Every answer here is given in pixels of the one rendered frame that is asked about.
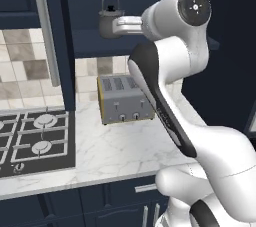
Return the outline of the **dark blue drawer front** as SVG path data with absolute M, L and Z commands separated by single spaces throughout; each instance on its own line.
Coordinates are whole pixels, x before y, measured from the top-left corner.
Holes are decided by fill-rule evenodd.
M 109 197 L 113 206 L 132 205 L 140 202 L 165 199 L 158 190 L 135 193 L 134 187 L 155 184 L 154 176 L 127 179 L 109 184 Z

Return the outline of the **black gas hob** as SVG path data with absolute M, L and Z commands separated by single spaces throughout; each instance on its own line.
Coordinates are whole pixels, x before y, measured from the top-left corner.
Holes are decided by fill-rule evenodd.
M 75 166 L 75 113 L 0 111 L 0 179 Z

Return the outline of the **dark blue base cabinet panel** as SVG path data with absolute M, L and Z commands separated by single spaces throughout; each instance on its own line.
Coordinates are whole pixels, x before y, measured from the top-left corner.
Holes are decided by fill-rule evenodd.
M 79 195 L 66 190 L 0 201 L 0 227 L 85 227 Z

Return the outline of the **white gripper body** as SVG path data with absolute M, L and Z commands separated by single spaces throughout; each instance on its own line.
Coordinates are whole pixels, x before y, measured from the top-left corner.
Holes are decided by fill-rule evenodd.
M 142 19 L 140 16 L 121 16 L 112 21 L 112 31 L 115 35 L 142 34 Z

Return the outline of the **dark blue tall cabinet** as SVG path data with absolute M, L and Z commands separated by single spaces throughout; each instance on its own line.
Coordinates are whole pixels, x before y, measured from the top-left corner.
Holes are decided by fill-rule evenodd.
M 209 125 L 256 136 L 256 0 L 210 0 L 207 68 L 182 92 Z

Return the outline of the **dark blue cabinet door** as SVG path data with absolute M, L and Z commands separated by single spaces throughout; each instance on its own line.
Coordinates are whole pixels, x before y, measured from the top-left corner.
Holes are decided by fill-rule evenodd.
M 74 111 L 75 58 L 68 0 L 47 0 L 65 109 Z

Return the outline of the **dark blue base cupboard door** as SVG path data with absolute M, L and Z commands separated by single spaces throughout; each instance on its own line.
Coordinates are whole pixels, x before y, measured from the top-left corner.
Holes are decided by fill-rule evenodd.
M 85 214 L 86 227 L 142 227 L 143 209 L 149 203 L 139 203 L 123 207 L 105 209 Z
M 153 217 L 154 217 L 154 209 L 155 209 L 156 203 L 158 203 L 160 205 L 160 212 L 159 212 L 159 217 L 160 217 L 168 207 L 168 198 L 154 200 L 152 202 L 152 227 L 153 227 Z

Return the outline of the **dark grey kettle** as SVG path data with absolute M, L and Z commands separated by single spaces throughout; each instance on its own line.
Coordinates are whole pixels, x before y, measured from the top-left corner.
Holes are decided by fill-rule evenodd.
M 99 11 L 99 34 L 104 39 L 120 38 L 113 32 L 113 20 L 124 15 L 125 11 L 120 9 L 120 1 L 116 4 L 107 5 L 107 0 L 101 0 L 101 10 Z

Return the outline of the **silver toaster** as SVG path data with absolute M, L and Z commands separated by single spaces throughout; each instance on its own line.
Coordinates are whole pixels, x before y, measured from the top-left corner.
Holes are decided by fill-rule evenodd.
M 155 117 L 151 104 L 130 75 L 98 76 L 97 90 L 103 125 Z

